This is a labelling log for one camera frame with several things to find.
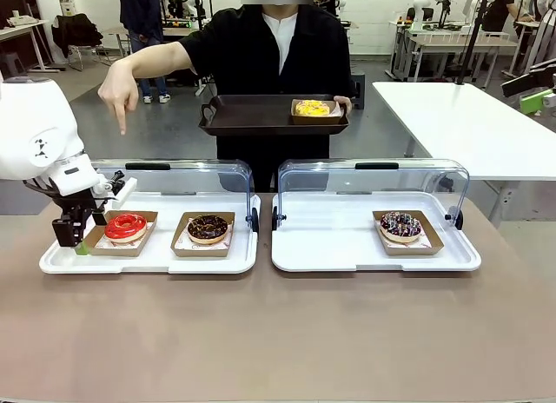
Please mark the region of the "person's right hand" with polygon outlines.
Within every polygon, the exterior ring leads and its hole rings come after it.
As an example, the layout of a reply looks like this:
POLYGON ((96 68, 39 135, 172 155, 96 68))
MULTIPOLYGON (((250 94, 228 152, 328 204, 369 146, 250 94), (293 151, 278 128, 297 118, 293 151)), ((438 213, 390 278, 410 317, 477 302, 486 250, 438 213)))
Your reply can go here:
POLYGON ((109 67, 98 90, 99 97, 117 120, 120 135, 126 134, 126 115, 134 111, 138 103, 138 89, 133 68, 132 56, 116 61, 109 67))

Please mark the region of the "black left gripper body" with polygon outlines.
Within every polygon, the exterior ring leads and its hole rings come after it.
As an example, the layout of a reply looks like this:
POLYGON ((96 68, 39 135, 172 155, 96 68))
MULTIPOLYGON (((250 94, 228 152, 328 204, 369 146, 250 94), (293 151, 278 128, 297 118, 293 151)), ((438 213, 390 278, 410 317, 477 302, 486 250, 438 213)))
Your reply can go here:
POLYGON ((91 188, 72 195, 61 195, 53 190, 52 201, 61 209, 61 221, 87 221, 93 214, 101 214, 107 202, 106 194, 95 194, 91 188))

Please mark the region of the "person's left hand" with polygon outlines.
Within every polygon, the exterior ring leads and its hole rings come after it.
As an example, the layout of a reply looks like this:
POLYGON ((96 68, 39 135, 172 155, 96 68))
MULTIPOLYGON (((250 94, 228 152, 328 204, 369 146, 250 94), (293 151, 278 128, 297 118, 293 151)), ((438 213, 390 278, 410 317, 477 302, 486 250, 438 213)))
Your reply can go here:
POLYGON ((351 114, 353 104, 351 99, 346 96, 335 96, 334 97, 335 107, 331 116, 349 116, 351 114))

